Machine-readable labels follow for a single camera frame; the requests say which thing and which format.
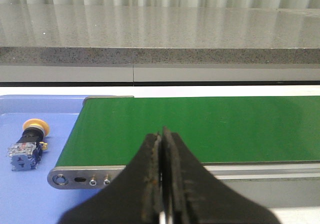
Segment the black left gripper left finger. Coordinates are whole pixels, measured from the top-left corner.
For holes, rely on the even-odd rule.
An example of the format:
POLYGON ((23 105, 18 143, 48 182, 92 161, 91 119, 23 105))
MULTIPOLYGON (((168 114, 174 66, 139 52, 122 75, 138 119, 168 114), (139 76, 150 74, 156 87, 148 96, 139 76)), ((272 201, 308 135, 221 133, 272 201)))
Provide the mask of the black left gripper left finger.
POLYGON ((147 134, 123 171, 98 194, 65 212, 60 224, 157 224, 162 211, 159 134, 147 134))

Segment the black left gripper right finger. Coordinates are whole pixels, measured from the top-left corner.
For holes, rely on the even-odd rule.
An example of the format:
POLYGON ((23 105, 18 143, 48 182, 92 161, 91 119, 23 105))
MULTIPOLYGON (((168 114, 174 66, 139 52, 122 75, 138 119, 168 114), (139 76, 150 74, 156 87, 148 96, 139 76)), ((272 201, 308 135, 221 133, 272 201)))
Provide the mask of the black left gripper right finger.
POLYGON ((214 177, 180 135, 162 132, 162 183, 166 221, 173 224, 278 224, 267 208, 214 177))

